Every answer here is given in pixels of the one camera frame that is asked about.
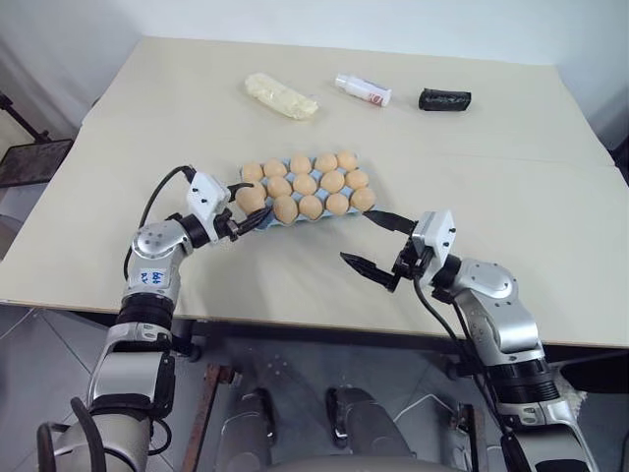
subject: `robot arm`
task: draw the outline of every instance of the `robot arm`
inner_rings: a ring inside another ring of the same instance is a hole
[[[509,470],[597,472],[572,410],[554,384],[535,320],[518,299],[517,279],[498,264],[450,255],[456,228],[449,211],[427,212],[419,221],[382,211],[365,216],[409,235],[393,273],[358,256],[341,257],[391,292],[404,277],[420,291],[431,285],[435,298],[460,307],[474,356],[495,398],[489,409],[504,434]]]
[[[54,446],[42,425],[39,470],[145,469],[153,422],[167,429],[162,419],[172,409],[175,360],[170,355],[170,328],[179,295],[179,266],[194,249],[224,237],[235,241],[267,217],[270,208],[241,222],[231,219],[227,204],[248,185],[226,187],[197,172],[187,195],[190,214],[146,225],[134,235],[122,307],[91,375],[86,407],[73,400],[80,421],[62,428]]]

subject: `red label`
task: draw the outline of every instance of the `red label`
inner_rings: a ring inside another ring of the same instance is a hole
[[[375,105],[382,106],[382,95],[378,95],[377,93],[370,93],[369,101]]]

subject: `tiled floor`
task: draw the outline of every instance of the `tiled floor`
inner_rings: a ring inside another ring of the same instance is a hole
[[[102,326],[72,314],[0,307],[0,470],[34,470],[37,426],[73,420],[70,398],[85,396],[105,333]],[[270,390],[277,410],[274,462],[339,453],[328,437],[323,403],[325,389],[332,384],[366,389],[392,416],[427,393],[451,406],[457,401],[481,405],[470,381],[449,380],[427,352],[227,339],[220,346],[208,346],[197,363],[178,359],[175,404],[167,418],[173,442],[149,461],[147,470],[178,470],[182,463],[209,361],[230,363],[244,375],[239,386],[219,390],[199,471],[212,470],[220,427],[234,398],[257,385]],[[448,412],[429,399],[397,424],[419,458],[453,465],[465,439],[448,430],[448,418]],[[580,420],[600,470],[617,469],[620,444],[629,429],[629,397],[591,395]],[[488,416],[486,435],[487,443],[497,444],[497,429]],[[156,429],[153,445],[162,437]],[[498,449],[489,452],[489,460],[491,471],[504,470]]]

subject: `black object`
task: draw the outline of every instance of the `black object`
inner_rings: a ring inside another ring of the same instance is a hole
[[[227,190],[229,190],[229,201],[233,202],[236,200],[236,193],[245,187],[253,187],[254,184],[250,184],[249,182],[241,182],[240,184],[228,185]]]
[[[170,330],[175,304],[169,298],[154,293],[134,293],[125,297],[116,325],[150,323]]]
[[[166,433],[166,441],[164,442],[162,446],[158,447],[157,449],[151,449],[148,452],[148,455],[161,454],[164,450],[166,450],[170,446],[170,443],[173,440],[173,432],[171,431],[170,426],[168,426],[168,423],[166,423],[161,418],[155,418],[155,423],[161,426],[162,429],[164,430],[164,433]]]
[[[579,390],[593,393],[629,393],[629,351],[618,351],[611,358],[569,364],[561,368],[561,375]]]
[[[66,155],[73,140],[51,141],[48,132],[38,133],[29,122],[13,108],[13,101],[0,91],[0,110],[6,111],[27,133],[34,144],[12,146],[0,162],[0,188],[49,182]]]
[[[193,214],[189,214],[185,217],[180,216],[179,218],[173,219],[179,221],[179,224],[184,227],[184,229],[188,233],[188,236],[190,237],[190,242],[193,244],[193,248],[198,249],[201,246],[209,243],[209,236],[205,232],[205,228],[203,228],[203,225],[200,224],[200,221],[196,216],[194,216]]]
[[[576,459],[545,460],[535,466],[537,472],[589,472],[588,465]]]
[[[509,472],[532,472],[520,442],[513,433],[503,435],[500,439],[504,463]]]
[[[439,302],[451,303],[452,297],[449,294],[444,293],[442,289],[452,286],[454,278],[456,277],[456,274],[459,273],[460,268],[461,260],[456,256],[448,254],[448,257],[445,258],[443,267],[432,278],[432,285],[435,287],[436,292],[432,293],[432,296]]]
[[[37,463],[41,472],[56,472],[55,449],[52,446],[52,435],[47,423],[37,428]]]
[[[275,445],[277,443],[277,427],[275,426],[275,407],[273,406],[273,399],[271,394],[266,388],[258,387],[253,392],[259,398],[259,402],[262,406],[262,413],[264,414],[264,423],[266,424],[266,437],[268,438],[268,445]]]
[[[470,106],[472,94],[468,91],[448,91],[424,88],[420,95],[420,110],[463,111]]]
[[[262,223],[268,214],[271,212],[270,206],[257,209],[253,213],[249,214],[243,221],[237,223],[232,217],[232,212],[229,208],[223,210],[222,213],[216,215],[214,218],[214,229],[219,239],[228,237],[230,241],[236,241],[239,236],[242,236],[252,229],[256,228]]]
[[[421,277],[426,264],[432,257],[432,250],[429,250],[429,253],[425,251],[426,254],[419,255],[417,253],[412,235],[418,222],[387,211],[371,210],[365,211],[363,215],[378,226],[388,229],[389,231],[399,231],[407,234],[409,238],[395,260],[392,269],[393,273],[381,270],[377,268],[375,263],[353,254],[340,253],[343,261],[363,277],[384,286],[389,292],[395,291],[402,277],[408,278],[409,280],[417,276]],[[419,259],[422,261],[418,266],[417,261]]]
[[[544,359],[491,366],[488,373],[501,403],[537,403],[559,398],[552,371]]]
[[[188,362],[196,362],[202,355],[200,346],[193,343],[193,329],[196,320],[175,319],[170,326],[172,350],[185,357]]]
[[[339,449],[344,449],[348,444],[347,433],[343,424],[343,418],[339,417],[338,398],[336,388],[329,388],[325,391],[325,413],[330,426],[330,436],[332,443]]]
[[[74,141],[11,146],[0,162],[0,188],[50,182]]]

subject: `black cable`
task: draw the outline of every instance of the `black cable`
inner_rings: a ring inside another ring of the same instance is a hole
[[[193,178],[195,177],[195,173],[197,172],[195,168],[191,165],[180,165],[179,167],[175,167],[173,170],[168,172],[163,179],[157,184],[155,190],[148,198],[146,205],[144,206],[144,211],[142,213],[142,217],[140,218],[140,224],[138,228],[142,228],[146,224],[146,219],[148,218],[148,213],[150,212],[150,208],[153,206],[155,199],[159,195],[159,192],[164,188],[164,186],[168,183],[170,179],[172,179],[179,172],[183,172],[188,179],[188,182],[192,183]],[[125,261],[123,262],[123,274],[125,275],[125,280],[129,279],[129,260],[131,259],[132,249],[129,247],[127,250],[127,255],[125,256]]]
[[[463,334],[465,334],[465,338],[470,342],[470,345],[472,346],[471,348],[472,348],[473,354],[476,357],[478,357],[478,354],[476,352],[476,346],[472,342],[472,334],[470,334],[470,330],[468,329],[468,324],[465,323],[465,317],[463,316],[463,312],[461,311],[461,307],[459,307],[459,304],[456,303],[456,301],[454,299],[452,299],[451,305],[452,305],[452,307],[454,307],[454,312],[456,313],[456,318],[459,319],[459,325],[461,325],[461,329],[463,329]]]
[[[52,435],[47,423],[43,423],[37,428],[37,463],[40,472],[57,471]]]
[[[422,302],[422,305],[424,305],[424,308],[426,308],[430,312],[430,314],[434,316],[434,318],[439,322],[439,324],[443,326],[443,329],[445,329],[445,332],[448,333],[448,336],[450,336],[450,339],[452,339],[452,342],[456,346],[463,360],[469,361],[469,354],[464,349],[463,344],[461,343],[461,340],[458,337],[456,337],[456,334],[454,334],[454,331],[450,327],[450,324],[448,324],[448,322],[438,313],[438,311],[435,308],[432,307],[432,305],[426,299],[426,295],[424,295],[424,292],[422,291],[422,287],[420,286],[419,277],[415,277],[413,279],[413,287],[415,287],[415,293],[417,293],[417,296],[419,297],[420,302]]]
[[[79,420],[81,428],[86,435],[87,447],[89,447],[89,462],[91,463],[91,472],[107,472],[107,464],[105,463],[105,448],[102,445],[102,437],[98,431],[98,427],[94,423],[93,418],[89,415],[87,408],[83,405],[80,398],[75,396],[70,400],[72,411]]]
[[[161,447],[150,450],[148,452],[148,455],[161,454],[164,450],[168,448],[168,446],[170,445],[170,442],[173,439],[173,432],[170,430],[170,426],[168,426],[168,423],[166,423],[164,420],[160,418],[155,418],[153,421],[164,429],[164,433],[166,433],[166,441],[164,442],[164,445],[162,445]]]

